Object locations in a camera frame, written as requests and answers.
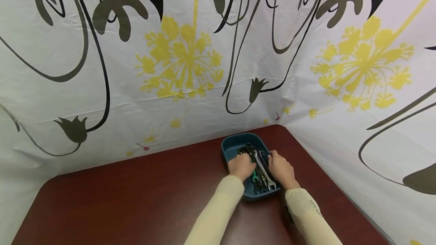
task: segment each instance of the hand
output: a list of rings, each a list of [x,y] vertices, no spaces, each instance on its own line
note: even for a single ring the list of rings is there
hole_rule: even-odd
[[[277,151],[272,150],[271,155],[268,155],[268,165],[271,175],[285,190],[300,188],[295,180],[294,168]]]
[[[250,177],[256,168],[256,163],[252,163],[250,156],[246,153],[237,155],[227,165],[230,175],[238,177],[241,182]]]

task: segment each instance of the person's arm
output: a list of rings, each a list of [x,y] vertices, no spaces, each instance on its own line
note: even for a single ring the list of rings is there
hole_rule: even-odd
[[[219,245],[227,223],[244,193],[243,181],[256,167],[248,154],[229,161],[230,175],[218,185],[215,194],[195,222],[184,245]]]
[[[287,190],[285,198],[289,213],[307,245],[342,245],[305,189]]]
[[[285,189],[289,213],[307,245],[342,245],[319,211],[318,204],[295,180],[292,165],[277,151],[268,156],[269,171]]]

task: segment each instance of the beige sleeve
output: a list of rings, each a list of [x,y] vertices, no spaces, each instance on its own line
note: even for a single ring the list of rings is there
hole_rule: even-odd
[[[243,193],[244,185],[238,177],[231,175],[225,177],[201,212],[184,244],[219,245],[227,223]]]
[[[288,190],[285,198],[289,213],[307,245],[342,245],[305,189]]]

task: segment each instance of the left hand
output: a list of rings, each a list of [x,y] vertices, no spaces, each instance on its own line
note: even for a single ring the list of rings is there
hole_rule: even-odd
[[[256,168],[256,163],[252,163],[250,156],[246,153],[237,155],[227,165],[230,175],[238,177],[241,182],[250,177]]]

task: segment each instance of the tabletop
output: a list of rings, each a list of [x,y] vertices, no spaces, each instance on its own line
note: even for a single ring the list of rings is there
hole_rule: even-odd
[[[295,168],[344,245],[387,245],[286,128],[250,131]],[[12,245],[181,245],[227,175],[223,138],[49,180]],[[241,202],[222,245],[302,245],[283,194]]]

